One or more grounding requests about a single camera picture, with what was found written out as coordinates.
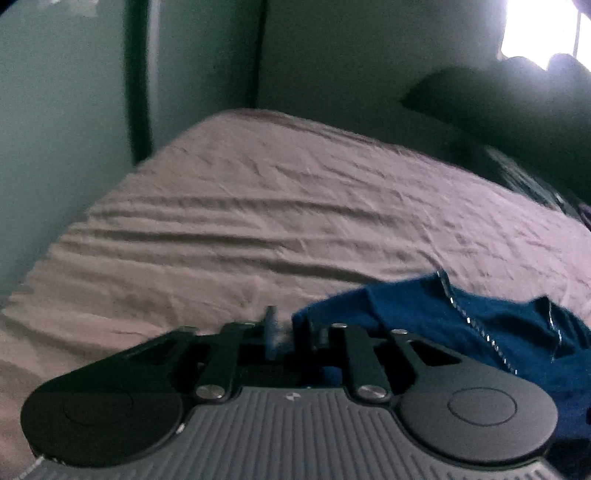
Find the blue fabric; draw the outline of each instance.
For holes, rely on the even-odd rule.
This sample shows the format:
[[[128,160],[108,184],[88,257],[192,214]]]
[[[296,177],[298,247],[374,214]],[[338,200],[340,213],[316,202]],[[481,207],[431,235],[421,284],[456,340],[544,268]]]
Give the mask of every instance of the blue fabric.
[[[515,303],[458,288],[453,297],[496,339],[518,375],[552,396],[559,420],[548,460],[568,478],[582,480],[591,472],[591,330],[547,297]],[[295,332],[308,317],[316,325],[359,325],[372,335],[406,329],[504,369],[499,355],[450,304],[437,275],[367,285],[312,304],[293,316]]]

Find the white logo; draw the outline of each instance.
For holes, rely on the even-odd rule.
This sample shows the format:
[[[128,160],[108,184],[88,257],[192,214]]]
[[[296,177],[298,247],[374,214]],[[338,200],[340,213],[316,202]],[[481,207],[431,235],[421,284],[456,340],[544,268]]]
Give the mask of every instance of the white logo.
[[[296,401],[298,398],[301,398],[301,395],[298,392],[291,392],[288,393],[285,397],[289,401]]]

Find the window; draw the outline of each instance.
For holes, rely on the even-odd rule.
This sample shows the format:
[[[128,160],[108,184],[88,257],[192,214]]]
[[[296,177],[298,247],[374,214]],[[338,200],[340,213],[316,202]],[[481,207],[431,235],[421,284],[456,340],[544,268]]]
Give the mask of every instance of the window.
[[[501,53],[543,69],[552,55],[568,53],[591,70],[591,20],[571,0],[509,0]]]

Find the beige bed sheet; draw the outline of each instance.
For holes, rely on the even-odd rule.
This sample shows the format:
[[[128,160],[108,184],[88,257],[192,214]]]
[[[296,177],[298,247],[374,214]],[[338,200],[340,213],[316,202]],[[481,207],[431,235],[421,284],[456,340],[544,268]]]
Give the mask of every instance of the beige bed sheet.
[[[401,147],[264,111],[217,115],[129,175],[38,262],[0,318],[0,478],[43,381],[180,325],[211,332],[369,281],[445,268],[591,325],[591,232]]]

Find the round black disc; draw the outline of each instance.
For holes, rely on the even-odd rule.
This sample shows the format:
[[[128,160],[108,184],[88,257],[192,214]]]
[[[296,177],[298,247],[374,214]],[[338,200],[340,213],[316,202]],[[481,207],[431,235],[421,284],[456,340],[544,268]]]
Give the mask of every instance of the round black disc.
[[[121,370],[116,379],[65,375],[35,390],[21,411],[32,450],[67,465],[106,467],[140,458],[170,438],[183,415],[180,396],[149,369],[127,364]]]

